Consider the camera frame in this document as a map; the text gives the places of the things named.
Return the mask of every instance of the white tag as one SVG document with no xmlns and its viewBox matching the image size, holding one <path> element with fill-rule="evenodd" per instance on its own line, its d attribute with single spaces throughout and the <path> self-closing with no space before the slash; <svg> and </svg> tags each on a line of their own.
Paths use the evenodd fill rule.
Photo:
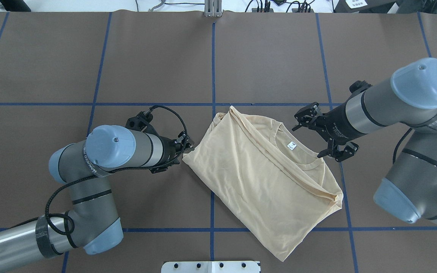
<svg viewBox="0 0 437 273">
<path fill-rule="evenodd" d="M 365 0 L 345 0 L 345 2 L 347 2 L 347 5 L 351 9 L 356 9 L 356 8 L 363 7 L 363 6 L 367 5 Z"/>
<path fill-rule="evenodd" d="M 288 148 L 290 150 L 294 150 L 296 148 L 296 146 L 297 146 L 296 143 L 294 143 L 293 141 L 288 144 Z"/>
</svg>

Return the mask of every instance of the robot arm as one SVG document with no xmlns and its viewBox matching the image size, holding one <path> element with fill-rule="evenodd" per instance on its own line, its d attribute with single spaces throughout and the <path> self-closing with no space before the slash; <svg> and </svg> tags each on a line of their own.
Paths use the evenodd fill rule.
<svg viewBox="0 0 437 273">
<path fill-rule="evenodd" d="M 88 254 L 111 249 L 123 239 L 110 183 L 106 176 L 126 169 L 165 171 L 177 157 L 193 149 L 187 129 L 176 140 L 162 137 L 149 124 L 149 111 L 127 121 L 126 127 L 99 126 L 86 140 L 67 145 L 50 158 L 50 174 L 65 184 L 36 221 L 0 232 L 0 271 L 83 247 Z M 49 214 L 51 200 L 69 188 L 73 209 L 64 216 Z"/>
<path fill-rule="evenodd" d="M 350 91 L 344 104 L 324 115 L 317 103 L 302 108 L 293 130 L 317 131 L 328 142 L 318 157 L 329 155 L 340 162 L 357 152 L 351 140 L 398 122 L 413 128 L 374 201 L 407 223 L 423 217 L 437 224 L 437 59 L 409 64 L 375 86 L 358 81 Z"/>
</svg>

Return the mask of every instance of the white mount plate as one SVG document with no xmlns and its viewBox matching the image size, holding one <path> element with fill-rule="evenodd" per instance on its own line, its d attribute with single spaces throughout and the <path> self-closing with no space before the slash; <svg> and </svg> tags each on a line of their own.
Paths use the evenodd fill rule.
<svg viewBox="0 0 437 273">
<path fill-rule="evenodd" d="M 161 273 L 261 273 L 259 261 L 166 262 Z"/>
</svg>

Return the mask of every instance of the folded t-shirt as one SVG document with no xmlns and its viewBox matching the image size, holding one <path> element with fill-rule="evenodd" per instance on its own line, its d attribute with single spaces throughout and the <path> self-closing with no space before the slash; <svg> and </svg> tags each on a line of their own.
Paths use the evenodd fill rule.
<svg viewBox="0 0 437 273">
<path fill-rule="evenodd" d="M 281 261 L 341 209 L 343 193 L 317 153 L 284 124 L 230 107 L 183 161 Z"/>
</svg>

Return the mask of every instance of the brown table surface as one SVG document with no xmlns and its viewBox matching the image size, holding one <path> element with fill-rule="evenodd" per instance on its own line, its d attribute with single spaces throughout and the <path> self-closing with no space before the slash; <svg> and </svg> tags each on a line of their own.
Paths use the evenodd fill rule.
<svg viewBox="0 0 437 273">
<path fill-rule="evenodd" d="M 59 187 L 48 159 L 96 126 L 124 125 L 164 104 L 196 142 L 230 105 L 292 128 L 300 107 L 317 101 L 328 111 L 354 81 L 376 84 L 428 56 L 437 58 L 430 14 L 0 13 L 0 230 L 43 214 Z M 180 132 L 171 114 L 153 114 L 162 135 Z M 110 178 L 125 231 L 115 248 L 96 256 L 77 249 L 15 272 L 151 273 L 164 261 L 241 259 L 261 261 L 264 273 L 437 272 L 437 226 L 408 225 L 373 202 L 405 130 L 358 139 L 359 152 L 342 165 L 327 159 L 344 208 L 285 262 L 180 164 Z M 314 132 L 294 135 L 317 152 L 326 147 Z M 70 208 L 66 191 L 52 205 Z"/>
</svg>

